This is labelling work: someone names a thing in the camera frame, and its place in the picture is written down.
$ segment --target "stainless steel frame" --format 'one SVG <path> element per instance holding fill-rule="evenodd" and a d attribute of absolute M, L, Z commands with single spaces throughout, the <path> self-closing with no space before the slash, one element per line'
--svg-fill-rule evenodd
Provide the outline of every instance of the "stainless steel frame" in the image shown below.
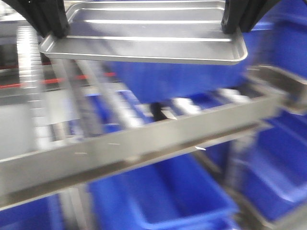
<path fill-rule="evenodd" d="M 276 115 L 279 96 L 266 94 L 246 104 L 226 104 L 199 115 L 156 122 L 83 143 L 0 161 L 0 209 L 65 187 L 162 161 L 210 146 L 255 128 Z"/>
<path fill-rule="evenodd" d="M 274 87 L 285 95 L 284 107 L 290 112 L 307 112 L 307 80 L 303 77 L 274 66 L 252 66 L 247 78 L 251 81 Z"/>

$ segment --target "metal tray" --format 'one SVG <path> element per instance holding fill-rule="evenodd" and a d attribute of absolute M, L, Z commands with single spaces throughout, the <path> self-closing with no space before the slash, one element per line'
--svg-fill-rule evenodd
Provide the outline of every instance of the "metal tray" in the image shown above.
<path fill-rule="evenodd" d="M 49 35 L 49 58 L 233 65 L 247 56 L 240 29 L 223 34 L 223 0 L 81 2 L 69 34 Z"/>

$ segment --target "metal rail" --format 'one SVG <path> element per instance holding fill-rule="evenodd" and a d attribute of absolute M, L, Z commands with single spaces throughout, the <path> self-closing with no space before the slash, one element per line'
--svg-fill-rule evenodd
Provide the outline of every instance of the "metal rail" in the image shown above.
<path fill-rule="evenodd" d="M 223 142 L 229 135 L 274 116 L 279 97 L 263 95 L 246 104 L 226 104 L 82 143 L 0 161 L 0 209 L 63 188 L 165 160 Z"/>

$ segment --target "metal bracket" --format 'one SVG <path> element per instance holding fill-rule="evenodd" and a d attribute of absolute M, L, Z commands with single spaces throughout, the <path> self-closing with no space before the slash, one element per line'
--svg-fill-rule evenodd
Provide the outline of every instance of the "metal bracket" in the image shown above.
<path fill-rule="evenodd" d="M 252 82 L 275 88 L 284 95 L 283 106 L 296 114 L 307 112 L 307 80 L 274 66 L 251 66 L 246 77 Z"/>

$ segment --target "blue plastic bin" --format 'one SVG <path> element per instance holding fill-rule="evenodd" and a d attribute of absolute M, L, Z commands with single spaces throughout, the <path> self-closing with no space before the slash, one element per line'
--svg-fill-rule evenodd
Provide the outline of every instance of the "blue plastic bin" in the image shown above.
<path fill-rule="evenodd" d="M 251 151 L 241 192 L 268 220 L 278 220 L 307 199 L 307 143 L 276 120 Z"/>
<path fill-rule="evenodd" d="M 109 65 L 141 103 L 233 87 L 244 81 L 246 65 L 252 62 L 262 36 L 271 28 L 271 23 L 260 22 L 252 32 L 244 34 L 249 55 L 234 66 L 137 62 L 109 62 Z"/>
<path fill-rule="evenodd" d="M 307 78 L 307 19 L 306 24 L 282 21 L 274 28 L 270 62 Z"/>
<path fill-rule="evenodd" d="M 0 212 L 0 230 L 63 230 L 57 195 Z"/>
<path fill-rule="evenodd" d="M 295 115 L 283 111 L 280 117 L 274 119 L 282 125 L 287 126 L 300 137 L 307 139 L 307 118 L 304 115 Z"/>
<path fill-rule="evenodd" d="M 105 230 L 232 229 L 234 202 L 189 155 L 90 185 Z"/>
<path fill-rule="evenodd" d="M 307 6 L 302 0 L 282 0 L 277 7 L 268 62 L 307 78 Z"/>
<path fill-rule="evenodd" d="M 276 8 L 277 21 L 307 25 L 307 6 L 302 0 L 281 0 Z"/>

